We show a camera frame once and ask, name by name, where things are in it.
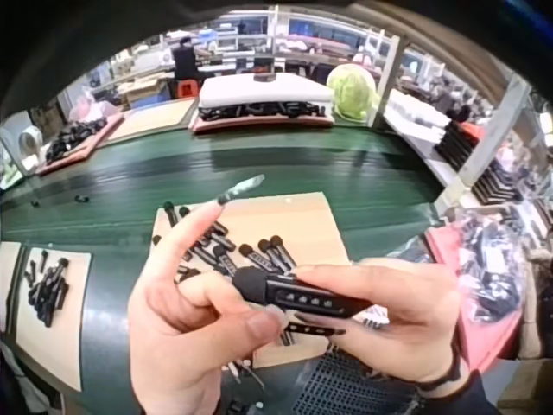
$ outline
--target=red stool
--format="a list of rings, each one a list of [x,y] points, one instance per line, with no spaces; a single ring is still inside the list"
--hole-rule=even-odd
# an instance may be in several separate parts
[[[179,98],[197,97],[199,94],[198,82],[196,80],[179,80],[176,94]]]

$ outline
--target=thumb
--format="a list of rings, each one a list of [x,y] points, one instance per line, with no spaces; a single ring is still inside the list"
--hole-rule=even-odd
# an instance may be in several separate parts
[[[273,342],[287,325],[284,312],[268,305],[260,310],[222,316],[202,329],[181,335],[178,347],[194,357],[192,369],[201,374]]]

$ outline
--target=finger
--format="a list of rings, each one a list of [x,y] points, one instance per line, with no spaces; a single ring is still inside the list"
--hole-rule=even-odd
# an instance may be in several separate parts
[[[222,316],[213,324],[179,336],[175,347],[187,351],[181,354],[182,364],[186,366],[183,370],[201,375],[273,342],[287,324],[286,315],[269,305],[262,310]]]
[[[220,314],[250,311],[234,286],[218,272],[205,272],[178,285],[181,294],[195,307],[214,307]]]
[[[184,252],[220,217],[223,207],[209,201],[187,214],[160,240],[149,256],[143,275],[148,279],[172,280]]]
[[[302,281],[343,296],[366,299],[392,312],[419,311],[449,286],[450,272],[442,265],[415,265],[400,259],[374,259],[364,265],[300,267]]]

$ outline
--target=black parts pile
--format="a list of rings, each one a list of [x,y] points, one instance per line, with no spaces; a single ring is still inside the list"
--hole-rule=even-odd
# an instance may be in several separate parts
[[[48,251],[42,251],[39,270],[42,273],[48,261]],[[36,262],[29,261],[30,272],[24,273],[25,279],[29,284],[28,302],[36,311],[37,318],[44,323],[46,327],[52,327],[54,312],[63,308],[63,303],[69,284],[63,277],[63,272],[69,266],[69,261],[60,258],[55,267],[49,267],[44,272],[41,281],[36,282]]]
[[[325,117],[325,107],[310,104],[309,102],[256,102],[253,104],[217,106],[213,108],[198,108],[200,118],[204,121],[217,121],[238,117],[262,117],[283,115],[289,118],[298,118],[301,115]]]
[[[58,134],[58,137],[50,144],[46,153],[46,164],[52,164],[61,160],[67,151],[70,151],[102,130],[107,125],[107,118],[102,117],[90,123],[76,122],[71,124]]]
[[[461,283],[475,300],[475,322],[498,322],[522,306],[524,254],[505,225],[475,212],[460,220]]]
[[[434,148],[455,171],[459,171],[477,143],[475,137],[463,131],[457,123],[451,122],[446,127],[441,142]],[[522,195],[515,189],[511,174],[505,171],[496,159],[492,160],[490,166],[476,181],[473,193],[482,205],[522,200]]]

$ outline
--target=workbench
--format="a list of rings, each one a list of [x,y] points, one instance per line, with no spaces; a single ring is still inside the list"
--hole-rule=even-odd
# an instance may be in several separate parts
[[[92,254],[80,333],[82,393],[15,347],[17,357],[90,413],[138,413],[126,312],[148,256],[156,210],[167,200],[210,200],[261,173],[267,178],[251,197],[323,192],[352,260],[385,255],[423,232],[431,202],[442,191],[402,138],[364,127],[248,129],[202,140],[169,131],[104,147],[84,163],[31,177],[3,196],[2,240]],[[76,195],[89,196],[90,203],[74,202]],[[40,207],[32,207],[32,200]],[[5,341],[14,346],[13,337]],[[314,367],[315,361],[306,361],[259,371],[269,391],[265,408],[289,413],[300,392],[299,383],[290,385]],[[223,393],[247,393],[248,385],[241,387],[225,377]]]

